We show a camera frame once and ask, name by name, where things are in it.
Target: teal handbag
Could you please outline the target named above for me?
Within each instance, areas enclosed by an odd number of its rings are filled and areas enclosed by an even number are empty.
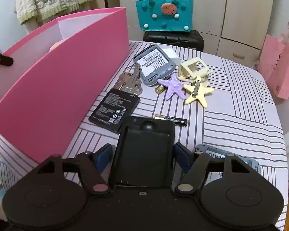
[[[193,0],[139,0],[136,8],[144,31],[192,30]]]

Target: suitcase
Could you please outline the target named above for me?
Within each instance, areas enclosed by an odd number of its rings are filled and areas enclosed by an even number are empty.
[[[194,48],[203,51],[204,41],[198,31],[171,32],[171,31],[147,31],[143,37],[144,41],[169,44],[184,48]]]

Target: bunch of keys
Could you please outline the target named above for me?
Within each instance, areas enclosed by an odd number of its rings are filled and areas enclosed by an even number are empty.
[[[133,74],[123,72],[119,75],[118,81],[113,86],[114,89],[122,90],[124,92],[139,95],[142,93],[141,80],[139,79],[140,64],[135,63]]]

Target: pink box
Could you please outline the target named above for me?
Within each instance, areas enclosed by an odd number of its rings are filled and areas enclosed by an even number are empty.
[[[39,163],[63,154],[128,53],[125,8],[66,15],[36,29],[5,52],[14,64],[0,66],[0,134]]]

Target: starfish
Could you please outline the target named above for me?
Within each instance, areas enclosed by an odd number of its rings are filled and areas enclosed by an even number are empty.
[[[157,82],[168,88],[165,99],[168,101],[170,97],[176,93],[182,100],[186,99],[186,95],[182,91],[183,85],[190,85],[190,82],[181,82],[177,79],[176,74],[171,75],[170,80],[157,79]]]
[[[196,84],[195,86],[191,85],[183,85],[183,88],[185,88],[187,91],[191,92],[192,94],[190,97],[188,97],[185,100],[185,104],[189,104],[195,100],[198,100],[200,104],[204,107],[207,108],[207,102],[204,97],[205,94],[212,93],[214,91],[213,88],[206,88],[201,84],[201,77],[197,76]]]

